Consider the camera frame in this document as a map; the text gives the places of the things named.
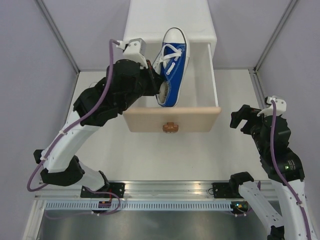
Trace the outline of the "blue sneaker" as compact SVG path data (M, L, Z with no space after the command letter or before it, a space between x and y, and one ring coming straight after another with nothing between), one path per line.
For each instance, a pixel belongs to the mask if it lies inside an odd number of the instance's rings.
M157 103L163 108L174 107L180 97L182 82L189 64L190 44L179 27L171 27L164 34L160 51L152 67L164 78L156 95Z

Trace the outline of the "beige drawer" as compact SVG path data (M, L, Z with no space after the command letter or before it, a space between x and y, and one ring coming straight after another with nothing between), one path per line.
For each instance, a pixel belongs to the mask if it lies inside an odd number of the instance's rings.
M205 133L215 124L219 107L211 45L192 42L190 58L174 107L161 107L154 96L143 96L123 113L134 133L163 133L168 122L178 124L177 133Z

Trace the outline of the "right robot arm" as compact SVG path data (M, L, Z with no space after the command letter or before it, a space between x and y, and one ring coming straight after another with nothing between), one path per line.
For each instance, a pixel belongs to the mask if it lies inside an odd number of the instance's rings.
M231 175L228 192L244 198L267 231L269 240L315 240L305 194L305 173L300 158L289 148L291 130L287 120L277 113L276 105L263 110L244 104L231 113L231 128L250 135L260 155L262 168L273 185L281 214L260 193L248 172Z

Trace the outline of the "bear knob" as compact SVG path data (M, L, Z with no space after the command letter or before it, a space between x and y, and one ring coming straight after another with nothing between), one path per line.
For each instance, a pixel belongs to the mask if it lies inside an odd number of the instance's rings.
M166 134L177 133L179 131L179 125L174 122L167 122L162 126L162 131Z

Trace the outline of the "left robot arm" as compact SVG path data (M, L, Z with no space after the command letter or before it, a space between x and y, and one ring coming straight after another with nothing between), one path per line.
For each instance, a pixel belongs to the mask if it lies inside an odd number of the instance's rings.
M140 97L160 93L165 78L161 69L147 61L121 59L107 67L106 75L85 89L75 100L73 109L60 133L46 149L34 151L43 186L89 188L98 198L109 193L110 183L100 170L85 166L76 156L87 139L109 120L123 114Z

